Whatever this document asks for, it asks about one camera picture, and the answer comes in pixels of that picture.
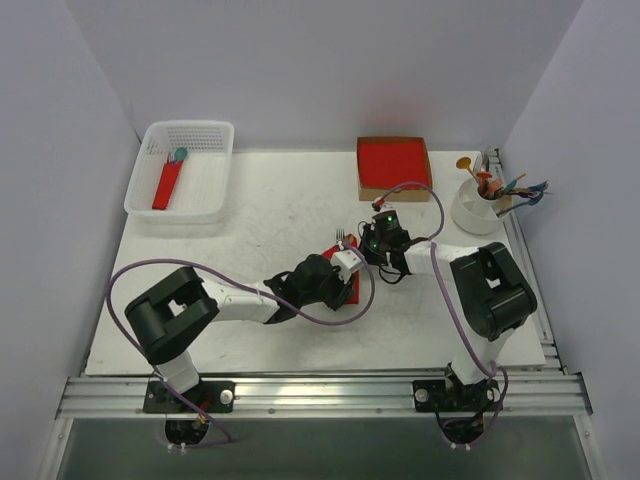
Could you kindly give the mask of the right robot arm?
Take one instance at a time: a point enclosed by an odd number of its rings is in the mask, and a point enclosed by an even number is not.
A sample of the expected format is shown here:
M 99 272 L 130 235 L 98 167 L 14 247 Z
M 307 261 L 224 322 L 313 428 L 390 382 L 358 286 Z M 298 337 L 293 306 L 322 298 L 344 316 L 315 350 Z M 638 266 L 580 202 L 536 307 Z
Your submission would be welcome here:
M 411 238 L 394 210 L 366 223 L 359 250 L 368 263 L 390 267 L 400 278 L 430 275 L 437 281 L 463 344 L 443 385 L 446 402 L 465 409 L 479 397 L 478 384 L 494 377 L 498 357 L 513 333 L 537 310 L 536 296 L 507 247 L 438 244 Z

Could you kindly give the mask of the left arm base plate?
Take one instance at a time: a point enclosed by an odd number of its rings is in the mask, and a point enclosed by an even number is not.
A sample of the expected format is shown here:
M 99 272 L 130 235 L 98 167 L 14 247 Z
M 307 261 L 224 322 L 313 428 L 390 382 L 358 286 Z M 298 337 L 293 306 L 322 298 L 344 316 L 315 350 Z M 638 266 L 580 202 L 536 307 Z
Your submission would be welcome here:
M 201 380 L 183 396 L 207 413 L 230 413 L 233 411 L 235 384 L 231 381 Z M 149 381 L 142 411 L 150 414 L 173 414 L 190 412 L 191 408 L 171 393 L 160 381 Z

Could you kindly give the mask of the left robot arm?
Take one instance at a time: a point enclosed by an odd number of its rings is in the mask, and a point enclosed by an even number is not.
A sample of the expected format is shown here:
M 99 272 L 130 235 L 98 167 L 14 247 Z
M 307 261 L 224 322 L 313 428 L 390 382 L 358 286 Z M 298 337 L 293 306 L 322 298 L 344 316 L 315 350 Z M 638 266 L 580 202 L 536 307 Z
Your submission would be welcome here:
M 180 411 L 190 411 L 201 402 L 202 386 L 188 347 L 210 323 L 274 325 L 316 303 L 337 310 L 353 296 L 361 267 L 360 259 L 349 251 L 331 258 L 311 254 L 293 271 L 243 290 L 207 283 L 193 267 L 184 266 L 131 301 L 125 316 L 144 357 L 168 383 L 167 400 Z

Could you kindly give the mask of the red paper napkin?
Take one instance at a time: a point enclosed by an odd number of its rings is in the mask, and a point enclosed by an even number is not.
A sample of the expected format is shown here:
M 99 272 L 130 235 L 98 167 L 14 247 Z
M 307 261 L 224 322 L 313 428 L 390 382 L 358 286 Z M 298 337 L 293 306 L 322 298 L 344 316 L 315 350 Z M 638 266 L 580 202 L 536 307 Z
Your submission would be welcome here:
M 358 239 L 352 233 L 348 233 L 346 235 L 346 239 L 352 246 L 356 247 L 358 245 Z M 328 260 L 331 260 L 333 255 L 339 250 L 340 250 L 340 247 L 338 245 L 334 245 L 329 249 L 325 250 L 322 253 L 322 256 Z M 352 292 L 352 295 L 346 300 L 346 304 L 348 305 L 356 305 L 360 301 L 360 274 L 356 272 L 353 275 L 353 278 L 354 278 L 354 283 L 352 286 L 353 292 Z

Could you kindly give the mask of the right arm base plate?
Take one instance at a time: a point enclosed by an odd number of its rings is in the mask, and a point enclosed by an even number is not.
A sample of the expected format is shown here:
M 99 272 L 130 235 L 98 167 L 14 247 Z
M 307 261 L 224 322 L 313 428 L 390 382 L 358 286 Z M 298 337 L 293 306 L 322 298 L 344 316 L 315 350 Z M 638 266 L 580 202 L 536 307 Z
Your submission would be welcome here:
M 464 385 L 453 377 L 412 382 L 414 408 L 418 412 L 446 413 L 494 411 L 500 398 L 495 380 Z

